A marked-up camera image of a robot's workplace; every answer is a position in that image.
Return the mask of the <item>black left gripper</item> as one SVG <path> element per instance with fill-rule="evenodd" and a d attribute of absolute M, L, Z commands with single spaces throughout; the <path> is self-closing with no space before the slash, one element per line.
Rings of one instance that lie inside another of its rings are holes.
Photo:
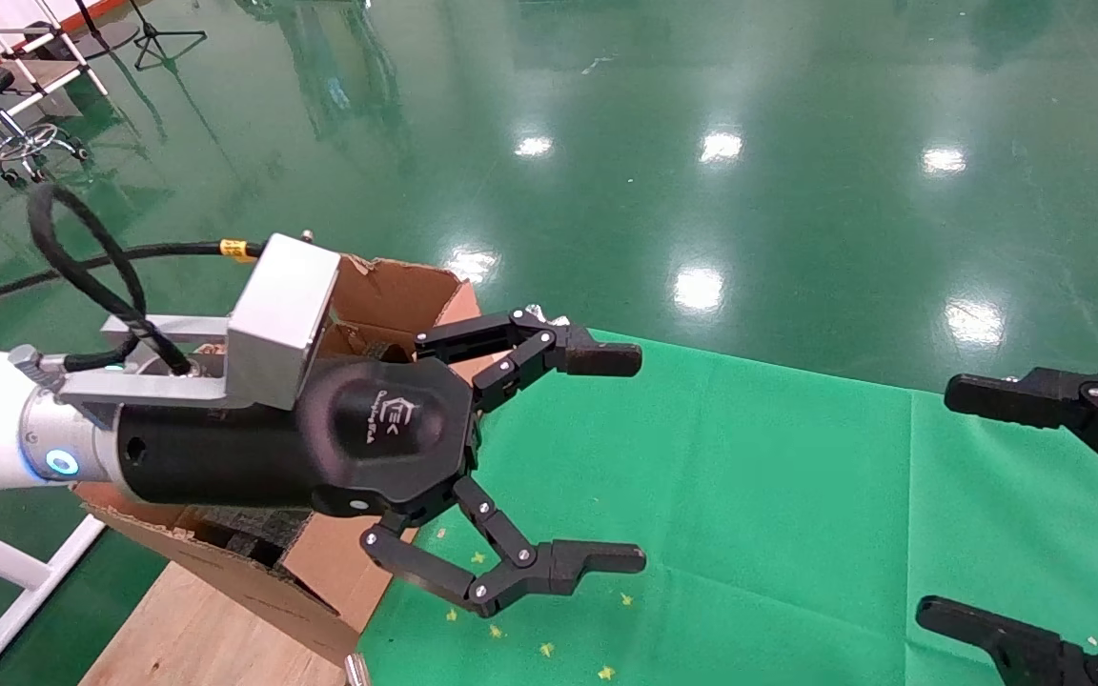
<path fill-rule="evenodd" d="M 527 595 L 571 595 L 589 573 L 643 572 L 645 551 L 636 544 L 531 544 L 473 477 L 463 477 L 477 464 L 475 409 L 497 409 L 549 371 L 636 376 L 640 346 L 602 342 L 583 326 L 550 324 L 531 310 L 505 310 L 419 331 L 415 352 L 433 359 L 316 361 L 289 411 L 261 404 L 123 408 L 116 429 L 122 486 L 136 499 L 165 505 L 335 517 L 393 511 L 361 536 L 366 555 L 393 577 L 483 619 Z M 472 376 L 473 392 L 449 368 L 492 355 L 498 360 Z M 427 520 L 444 511 L 450 491 L 498 555 L 483 575 L 401 537 L 401 515 Z"/>

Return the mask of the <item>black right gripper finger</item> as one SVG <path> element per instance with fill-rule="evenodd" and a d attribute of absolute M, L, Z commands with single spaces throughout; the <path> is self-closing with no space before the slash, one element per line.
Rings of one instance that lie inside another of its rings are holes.
<path fill-rule="evenodd" d="M 916 621 L 930 633 L 981 648 L 1004 685 L 1098 685 L 1098 653 L 1050 630 L 945 596 L 925 596 Z"/>
<path fill-rule="evenodd" d="M 1037 368 L 1018 378 L 957 374 L 943 400 L 957 414 L 1067 430 L 1098 456 L 1098 373 Z"/>

